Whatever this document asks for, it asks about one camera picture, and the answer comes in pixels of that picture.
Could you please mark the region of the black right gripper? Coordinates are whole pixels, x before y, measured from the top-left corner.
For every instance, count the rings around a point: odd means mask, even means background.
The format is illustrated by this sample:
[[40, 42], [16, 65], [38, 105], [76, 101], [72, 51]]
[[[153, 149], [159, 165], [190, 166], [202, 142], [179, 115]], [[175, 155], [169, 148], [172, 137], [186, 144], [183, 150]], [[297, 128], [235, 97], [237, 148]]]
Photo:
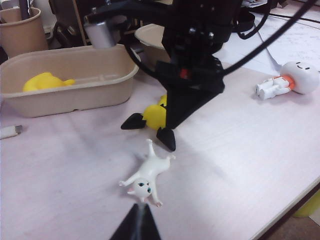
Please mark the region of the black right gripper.
[[167, 90], [166, 127], [175, 129], [225, 89], [223, 68], [213, 54], [226, 43], [233, 25], [166, 25], [161, 43], [170, 62], [157, 61], [158, 81]]

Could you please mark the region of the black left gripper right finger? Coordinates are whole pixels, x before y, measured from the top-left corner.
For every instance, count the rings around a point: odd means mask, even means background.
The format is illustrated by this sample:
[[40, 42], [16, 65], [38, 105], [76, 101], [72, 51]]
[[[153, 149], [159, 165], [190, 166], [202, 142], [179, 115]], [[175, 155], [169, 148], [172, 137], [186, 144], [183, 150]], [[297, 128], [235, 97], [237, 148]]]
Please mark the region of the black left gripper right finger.
[[147, 203], [138, 205], [138, 239], [161, 240], [152, 211]]

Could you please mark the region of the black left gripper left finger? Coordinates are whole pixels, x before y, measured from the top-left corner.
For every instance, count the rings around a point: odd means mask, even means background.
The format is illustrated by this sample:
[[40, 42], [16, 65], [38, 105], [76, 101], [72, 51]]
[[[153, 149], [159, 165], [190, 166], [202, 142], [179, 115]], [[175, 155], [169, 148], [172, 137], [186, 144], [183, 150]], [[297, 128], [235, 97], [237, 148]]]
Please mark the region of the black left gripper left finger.
[[141, 210], [135, 203], [124, 217], [120, 225], [110, 237], [110, 240], [140, 240], [141, 239]]

